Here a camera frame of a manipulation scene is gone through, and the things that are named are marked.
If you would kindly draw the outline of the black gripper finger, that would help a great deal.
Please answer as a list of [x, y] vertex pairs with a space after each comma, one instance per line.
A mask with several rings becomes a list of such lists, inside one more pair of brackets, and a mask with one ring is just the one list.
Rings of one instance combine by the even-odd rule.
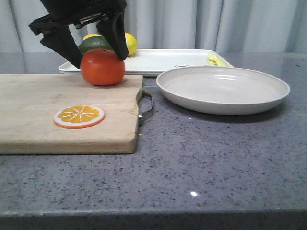
[[41, 44], [60, 54], [76, 68], [80, 68], [83, 55], [77, 47], [68, 26], [44, 31]]
[[117, 57], [124, 61], [129, 54], [124, 29], [124, 12], [102, 13], [96, 25], [98, 32], [110, 43]]

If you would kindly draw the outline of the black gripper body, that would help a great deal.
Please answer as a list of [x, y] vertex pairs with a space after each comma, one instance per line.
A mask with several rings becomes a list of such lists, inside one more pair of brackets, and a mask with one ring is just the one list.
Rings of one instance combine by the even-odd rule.
[[127, 6], [124, 0], [43, 0], [41, 3], [48, 14], [29, 24], [35, 35], [70, 24], [79, 29], [99, 20], [115, 35], [124, 35]]

